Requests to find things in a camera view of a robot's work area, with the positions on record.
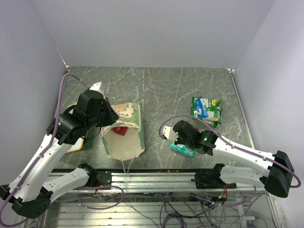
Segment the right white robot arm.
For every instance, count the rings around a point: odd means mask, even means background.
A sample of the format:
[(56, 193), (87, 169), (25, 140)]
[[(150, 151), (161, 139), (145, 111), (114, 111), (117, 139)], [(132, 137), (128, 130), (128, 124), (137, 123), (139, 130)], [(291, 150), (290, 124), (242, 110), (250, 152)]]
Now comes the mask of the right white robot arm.
[(190, 149), (210, 156), (222, 156), (242, 164), (242, 167), (223, 166), (210, 175), (209, 182), (215, 188), (231, 183), (264, 186), (277, 197), (286, 198), (291, 188), (294, 168), (283, 151), (275, 154), (258, 151), (235, 143), (212, 130), (199, 130), (181, 120), (170, 128), (171, 139)]

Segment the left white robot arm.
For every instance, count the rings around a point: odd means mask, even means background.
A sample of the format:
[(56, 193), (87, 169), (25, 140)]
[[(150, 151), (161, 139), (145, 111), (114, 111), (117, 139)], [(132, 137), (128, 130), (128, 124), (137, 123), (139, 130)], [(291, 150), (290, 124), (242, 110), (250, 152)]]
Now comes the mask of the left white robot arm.
[(11, 184), (0, 187), (0, 197), (11, 203), (12, 210), (18, 215), (35, 219), (70, 190), (83, 186), (93, 188), (97, 171), (86, 163), (60, 178), (50, 181), (46, 178), (63, 155), (90, 129), (111, 126), (118, 119), (103, 92), (84, 91), (76, 105), (53, 119), (34, 157)]

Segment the teal white snack packet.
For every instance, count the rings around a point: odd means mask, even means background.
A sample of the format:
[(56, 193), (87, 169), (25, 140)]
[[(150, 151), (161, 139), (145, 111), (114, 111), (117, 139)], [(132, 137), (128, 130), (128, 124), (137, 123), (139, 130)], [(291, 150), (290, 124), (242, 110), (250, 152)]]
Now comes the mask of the teal white snack packet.
[(183, 144), (175, 144), (172, 142), (170, 148), (191, 158), (195, 156), (195, 151)]

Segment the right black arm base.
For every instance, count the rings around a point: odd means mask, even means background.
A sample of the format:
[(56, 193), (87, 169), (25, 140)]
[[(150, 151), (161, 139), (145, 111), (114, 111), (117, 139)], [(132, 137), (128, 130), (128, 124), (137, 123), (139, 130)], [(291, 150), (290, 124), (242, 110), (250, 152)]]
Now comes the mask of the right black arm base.
[(219, 178), (218, 173), (214, 173), (211, 169), (202, 169), (195, 173), (194, 178), (191, 179), (195, 183), (196, 189), (235, 189), (235, 183), (227, 184)]

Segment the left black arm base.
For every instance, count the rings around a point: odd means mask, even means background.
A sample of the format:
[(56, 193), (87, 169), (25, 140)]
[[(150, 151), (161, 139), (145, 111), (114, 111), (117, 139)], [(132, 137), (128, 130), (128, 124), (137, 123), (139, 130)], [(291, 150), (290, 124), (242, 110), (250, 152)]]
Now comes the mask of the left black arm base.
[(98, 187), (105, 187), (106, 190), (110, 189), (112, 175), (108, 171), (89, 172), (86, 175), (88, 177), (86, 183), (75, 187), (75, 190), (96, 190)]

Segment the blue snack packet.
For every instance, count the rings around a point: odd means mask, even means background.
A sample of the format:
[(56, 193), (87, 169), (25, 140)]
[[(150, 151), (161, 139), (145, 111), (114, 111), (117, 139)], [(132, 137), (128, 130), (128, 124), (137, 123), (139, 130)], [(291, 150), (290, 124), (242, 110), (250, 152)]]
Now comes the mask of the blue snack packet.
[(207, 118), (209, 116), (207, 108), (209, 107), (209, 100), (203, 98), (202, 96), (198, 97), (194, 103), (194, 113), (196, 117)]

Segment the red snack packet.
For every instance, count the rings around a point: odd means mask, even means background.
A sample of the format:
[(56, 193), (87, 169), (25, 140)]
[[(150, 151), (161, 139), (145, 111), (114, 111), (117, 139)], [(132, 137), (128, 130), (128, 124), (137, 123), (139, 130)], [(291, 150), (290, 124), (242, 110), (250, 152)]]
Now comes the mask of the red snack packet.
[(111, 130), (114, 131), (118, 135), (125, 136), (125, 134), (128, 130), (128, 127), (125, 127), (125, 126), (113, 127)]

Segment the green paper bag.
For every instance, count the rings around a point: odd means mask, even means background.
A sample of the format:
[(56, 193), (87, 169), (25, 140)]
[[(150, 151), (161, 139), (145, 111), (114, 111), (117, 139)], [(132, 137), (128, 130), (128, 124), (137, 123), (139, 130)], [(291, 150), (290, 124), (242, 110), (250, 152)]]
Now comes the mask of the green paper bag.
[(102, 141), (108, 158), (126, 161), (137, 158), (145, 150), (143, 114), (139, 102), (112, 106), (119, 119), (102, 128)]

